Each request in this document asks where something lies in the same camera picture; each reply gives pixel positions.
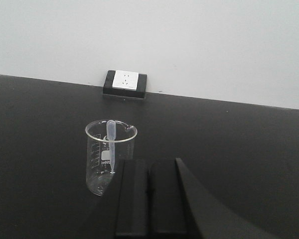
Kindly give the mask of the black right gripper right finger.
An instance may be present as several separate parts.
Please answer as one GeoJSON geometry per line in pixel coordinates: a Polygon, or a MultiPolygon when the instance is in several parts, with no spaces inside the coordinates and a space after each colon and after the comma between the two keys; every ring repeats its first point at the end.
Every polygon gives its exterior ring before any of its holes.
{"type": "Polygon", "coordinates": [[[149,171],[150,234],[187,235],[183,204],[174,159],[159,159],[149,171]]]}

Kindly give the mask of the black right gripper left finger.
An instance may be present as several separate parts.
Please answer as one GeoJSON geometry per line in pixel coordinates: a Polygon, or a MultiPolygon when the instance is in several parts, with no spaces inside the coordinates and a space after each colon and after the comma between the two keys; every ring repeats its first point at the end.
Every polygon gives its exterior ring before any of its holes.
{"type": "Polygon", "coordinates": [[[127,160],[121,185],[116,237],[148,236],[148,173],[144,160],[127,160]]]}

